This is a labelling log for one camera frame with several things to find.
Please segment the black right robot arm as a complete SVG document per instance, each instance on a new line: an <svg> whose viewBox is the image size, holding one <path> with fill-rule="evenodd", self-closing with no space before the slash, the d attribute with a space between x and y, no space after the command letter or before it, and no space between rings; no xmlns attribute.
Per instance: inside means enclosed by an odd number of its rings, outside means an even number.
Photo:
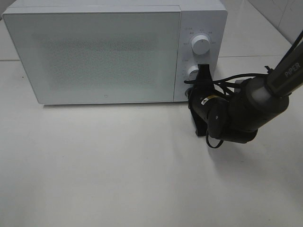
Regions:
<svg viewBox="0 0 303 227"><path fill-rule="evenodd" d="M199 64L186 91L196 135L206 140L247 143L258 129L284 112L289 96L303 85L303 35L299 34L278 65L267 73L213 80L208 64Z"/></svg>

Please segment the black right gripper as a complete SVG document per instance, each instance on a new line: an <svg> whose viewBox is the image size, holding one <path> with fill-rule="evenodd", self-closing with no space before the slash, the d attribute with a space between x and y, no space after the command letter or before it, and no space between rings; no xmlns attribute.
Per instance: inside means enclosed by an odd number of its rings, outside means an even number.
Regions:
<svg viewBox="0 0 303 227"><path fill-rule="evenodd" d="M188 104L197 116L193 117L198 137L206 136L207 124L211 109L219 102L224 102L215 90L209 64L198 64L196 80L187 81L189 89Z"/></svg>

